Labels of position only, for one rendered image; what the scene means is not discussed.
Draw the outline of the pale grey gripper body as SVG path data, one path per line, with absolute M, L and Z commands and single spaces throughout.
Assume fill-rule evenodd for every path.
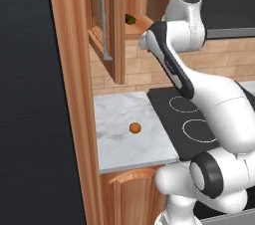
M 141 35 L 138 44 L 139 44 L 139 47 L 142 50 L 152 51 L 153 47 L 154 47 L 154 35 L 153 35 L 153 33 L 150 30 L 144 32 Z

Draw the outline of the orange tangerine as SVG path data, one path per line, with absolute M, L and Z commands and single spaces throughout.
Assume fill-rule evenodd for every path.
M 141 131 L 141 125 L 138 122 L 133 122 L 129 125 L 129 131 L 132 133 L 139 133 Z

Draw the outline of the wooden base cabinet door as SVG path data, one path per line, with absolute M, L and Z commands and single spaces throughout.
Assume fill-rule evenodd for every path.
M 160 165 L 100 175 L 104 225 L 153 225 L 166 196 L 155 186 Z

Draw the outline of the black hob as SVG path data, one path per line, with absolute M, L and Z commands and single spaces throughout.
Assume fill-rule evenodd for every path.
M 223 214 L 255 208 L 255 147 L 233 153 L 236 136 L 255 136 L 255 97 L 237 89 L 240 100 L 207 112 L 175 88 L 148 92 L 177 152 L 177 161 L 155 175 L 157 189 L 168 196 L 166 220 L 199 219 L 196 212 L 203 208 Z

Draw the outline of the tall wooden side panel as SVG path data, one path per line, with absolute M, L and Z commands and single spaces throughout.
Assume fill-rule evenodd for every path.
M 51 0 L 87 225 L 104 225 L 86 0 Z

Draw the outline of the black fridge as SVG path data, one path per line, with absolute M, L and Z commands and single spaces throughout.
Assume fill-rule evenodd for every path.
M 87 225 L 51 0 L 0 0 L 0 225 Z

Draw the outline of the wooden wall cabinet door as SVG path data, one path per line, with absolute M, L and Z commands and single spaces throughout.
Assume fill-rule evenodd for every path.
M 104 60 L 101 0 L 89 0 L 89 40 L 108 73 L 117 84 L 125 82 L 125 0 L 105 0 L 107 51 L 112 61 Z

